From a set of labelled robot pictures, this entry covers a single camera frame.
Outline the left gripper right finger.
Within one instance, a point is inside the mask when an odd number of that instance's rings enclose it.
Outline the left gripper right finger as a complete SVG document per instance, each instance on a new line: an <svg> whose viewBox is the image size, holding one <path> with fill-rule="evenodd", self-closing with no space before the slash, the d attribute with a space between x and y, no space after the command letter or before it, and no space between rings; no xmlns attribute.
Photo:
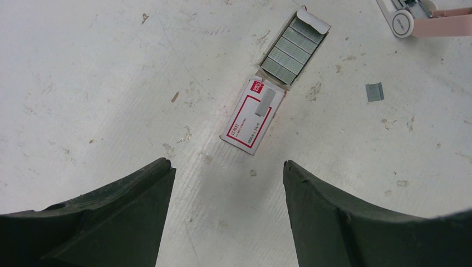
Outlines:
<svg viewBox="0 0 472 267"><path fill-rule="evenodd" d="M299 266L470 266L471 211L427 219L361 200L289 160L283 184Z"/></svg>

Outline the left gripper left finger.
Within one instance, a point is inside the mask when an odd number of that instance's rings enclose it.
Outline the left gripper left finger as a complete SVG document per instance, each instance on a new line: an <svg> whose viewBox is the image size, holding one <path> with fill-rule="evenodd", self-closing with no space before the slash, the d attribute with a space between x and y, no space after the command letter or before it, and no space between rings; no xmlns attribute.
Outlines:
<svg viewBox="0 0 472 267"><path fill-rule="evenodd" d="M176 170L160 158L41 211L1 216L2 266L155 266Z"/></svg>

